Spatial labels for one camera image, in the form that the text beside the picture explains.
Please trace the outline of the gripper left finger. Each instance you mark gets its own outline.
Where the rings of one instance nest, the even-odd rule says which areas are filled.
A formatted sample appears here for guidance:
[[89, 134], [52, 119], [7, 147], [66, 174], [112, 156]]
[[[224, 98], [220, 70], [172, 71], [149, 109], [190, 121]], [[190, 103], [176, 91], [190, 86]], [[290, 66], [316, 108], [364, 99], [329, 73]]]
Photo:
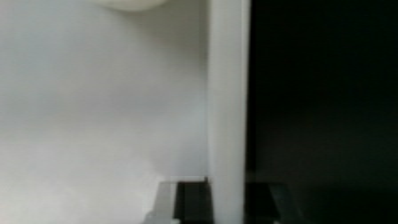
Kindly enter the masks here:
[[204, 224], [204, 183], [162, 182], [142, 224]]

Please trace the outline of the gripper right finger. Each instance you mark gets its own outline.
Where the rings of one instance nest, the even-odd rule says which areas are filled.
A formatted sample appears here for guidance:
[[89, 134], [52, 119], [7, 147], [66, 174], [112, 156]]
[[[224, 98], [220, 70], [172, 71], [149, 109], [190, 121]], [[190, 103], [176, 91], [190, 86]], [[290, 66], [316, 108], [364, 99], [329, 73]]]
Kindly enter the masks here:
[[245, 224], [304, 224], [284, 184], [256, 182], [245, 185]]

